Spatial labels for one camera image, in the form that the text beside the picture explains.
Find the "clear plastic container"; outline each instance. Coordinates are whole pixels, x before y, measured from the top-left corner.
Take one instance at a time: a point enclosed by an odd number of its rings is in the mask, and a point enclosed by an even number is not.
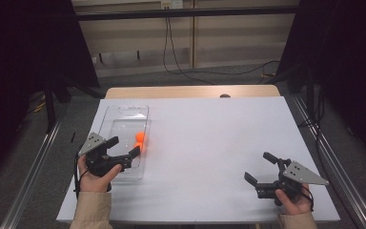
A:
[[[108,149],[109,156],[127,155],[137,142],[135,136],[144,132],[141,155],[132,161],[132,167],[115,177],[113,181],[139,180],[144,176],[146,148],[148,143],[148,106],[110,106],[100,127],[99,135],[106,139],[118,136],[119,143]]]

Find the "orange ball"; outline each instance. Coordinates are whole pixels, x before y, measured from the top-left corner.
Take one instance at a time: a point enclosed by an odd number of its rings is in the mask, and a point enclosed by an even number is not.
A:
[[[142,151],[142,142],[135,142],[135,144],[133,145],[133,148],[139,146],[139,150]]]
[[[136,135],[135,135],[135,139],[136,141],[138,142],[144,142],[144,132],[138,132]]]

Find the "wire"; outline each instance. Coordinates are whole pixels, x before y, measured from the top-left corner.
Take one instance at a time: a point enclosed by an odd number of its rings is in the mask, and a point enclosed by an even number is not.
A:
[[[36,97],[32,98],[29,103],[34,102],[37,98],[41,97],[44,93],[38,94]]]
[[[264,75],[264,67],[266,65],[269,65],[269,64],[272,64],[272,63],[279,63],[280,62],[279,60],[272,60],[272,61],[269,61],[269,62],[266,62],[266,63],[260,65],[259,67],[256,67],[254,69],[251,69],[251,70],[248,70],[248,71],[245,71],[245,72],[242,72],[242,73],[220,73],[220,72],[211,72],[211,71],[185,71],[185,72],[183,72],[180,69],[180,66],[178,65],[177,58],[176,58],[176,53],[174,51],[173,36],[172,36],[172,25],[171,25],[171,20],[170,20],[169,17],[166,18],[166,24],[167,25],[166,25],[166,36],[165,36],[165,48],[164,48],[164,51],[163,51],[163,66],[164,66],[165,70],[168,73],[172,73],[172,74],[183,74],[183,75],[185,75],[186,77],[188,77],[190,79],[199,80],[199,81],[202,81],[202,82],[205,82],[205,83],[208,83],[208,84],[215,85],[214,83],[209,82],[209,81],[206,81],[206,80],[202,80],[202,79],[194,78],[194,77],[191,77],[191,76],[187,76],[186,73],[213,73],[213,74],[222,74],[222,75],[241,75],[241,74],[246,74],[246,73],[252,73],[252,72],[255,72],[255,71],[259,70],[259,69],[262,69],[262,71],[263,71],[263,74],[262,75]],[[176,66],[177,66],[177,69],[179,70],[179,73],[171,72],[166,67],[165,56],[166,56],[166,48],[167,48],[167,45],[168,45],[168,35],[170,36],[170,39],[171,39],[174,62],[176,64]],[[263,81],[263,79],[264,78],[262,77],[261,80],[259,82],[257,82],[256,84],[260,84]]]
[[[326,170],[325,163],[323,162],[323,159],[322,159],[322,156],[321,156],[320,150],[319,150],[319,141],[320,141],[320,136],[321,136],[320,121],[322,120],[322,118],[324,116],[324,113],[325,113],[325,108],[324,107],[325,107],[324,93],[322,92],[321,89],[319,89],[318,102],[317,102],[317,107],[316,107],[316,110],[315,110],[315,113],[317,114],[317,118],[314,118],[314,117],[310,118],[309,117],[304,122],[306,122],[308,126],[315,125],[315,129],[316,129],[316,132],[315,132],[315,149],[316,149],[317,158],[318,158],[318,160],[321,164],[323,173],[325,174],[325,176],[328,179],[329,183],[333,184],[331,178],[329,177],[329,173]],[[334,185],[332,185],[332,189],[334,190],[335,195],[337,196],[337,199],[340,200],[341,205],[343,206],[344,210],[346,211],[347,215],[349,216],[349,219],[352,221],[355,228],[359,228],[357,226],[356,221],[352,217],[352,214],[346,208],[346,204],[344,203],[343,199],[340,197],[340,194],[339,194],[338,190],[336,189],[336,187]]]
[[[163,66],[165,67],[165,70],[168,73],[173,73],[171,71],[168,70],[168,68],[166,67],[166,63],[165,63],[165,52],[166,52],[166,47],[168,45],[168,34],[170,35],[171,38],[171,43],[172,43],[172,50],[173,50],[173,56],[174,56],[174,62],[176,63],[177,69],[180,70],[180,73],[183,74],[184,76],[186,76],[187,78],[190,78],[192,80],[197,80],[197,81],[201,81],[207,84],[211,84],[211,85],[215,85],[213,82],[207,81],[207,80],[203,80],[203,79],[199,79],[199,78],[194,78],[191,76],[186,75],[181,69],[180,66],[177,62],[177,58],[176,58],[176,53],[174,52],[174,43],[173,43],[173,39],[172,39],[172,27],[171,27],[171,19],[169,17],[166,18],[166,37],[165,37],[165,49],[163,51]]]
[[[301,192],[301,195],[311,202],[311,212],[313,212],[314,211],[314,195],[312,195],[312,193],[309,189],[305,188],[304,186],[301,186],[301,187],[303,189],[305,189],[311,196],[311,197],[308,197],[307,195],[305,195],[304,193]]]
[[[86,174],[86,172],[88,172],[88,170],[82,174],[82,176],[78,179],[78,159],[79,159],[79,151],[82,149],[82,145],[79,146],[78,150],[75,153],[75,159],[73,161],[73,182],[75,184],[75,189],[73,190],[76,194],[76,198],[79,198],[79,193],[81,191],[81,186],[80,186],[80,179],[82,178],[83,175]]]
[[[39,104],[37,106],[35,106],[33,109],[30,109],[29,111],[26,112],[26,115],[32,112],[39,112],[43,109],[43,107],[46,105],[46,97],[43,95],[43,97],[41,98]]]

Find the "beige sleeve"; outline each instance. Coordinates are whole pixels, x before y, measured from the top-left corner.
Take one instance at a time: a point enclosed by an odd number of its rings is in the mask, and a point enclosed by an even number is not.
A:
[[[312,213],[296,216],[278,215],[278,222],[282,229],[316,229],[316,223]]]
[[[112,194],[110,193],[79,193],[71,229],[112,229],[109,225],[111,208]]]

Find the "white table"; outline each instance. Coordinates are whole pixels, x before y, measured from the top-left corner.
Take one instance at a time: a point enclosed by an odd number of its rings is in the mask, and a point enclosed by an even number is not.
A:
[[[272,199],[257,198],[243,175],[273,182],[264,152],[317,168],[283,97],[101,100],[91,132],[111,105],[148,105],[150,129],[141,180],[112,187],[111,220],[134,224],[276,221]],[[57,220],[73,219],[73,181]],[[325,186],[311,185],[317,221],[339,220]]]

